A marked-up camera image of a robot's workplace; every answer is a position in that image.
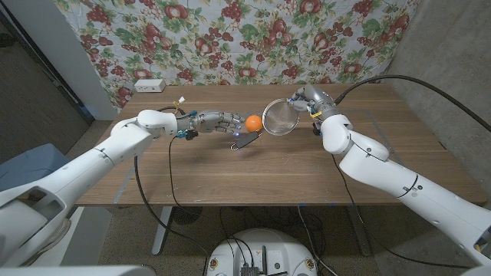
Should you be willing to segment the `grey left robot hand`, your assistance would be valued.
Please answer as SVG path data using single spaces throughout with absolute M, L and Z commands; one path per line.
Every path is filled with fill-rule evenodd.
M 239 135 L 239 130 L 246 121 L 237 113 L 228 113 L 218 110 L 193 111 L 190 114 L 178 117 L 177 129 L 179 138 L 193 140 L 200 133 L 222 132 L 233 136 Z

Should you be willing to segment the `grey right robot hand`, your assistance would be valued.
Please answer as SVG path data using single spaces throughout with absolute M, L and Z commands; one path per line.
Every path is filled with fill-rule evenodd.
M 321 88 L 311 84 L 297 89 L 290 97 L 289 103 L 299 112 L 308 112 L 314 120 L 319 122 L 340 113 L 332 97 Z

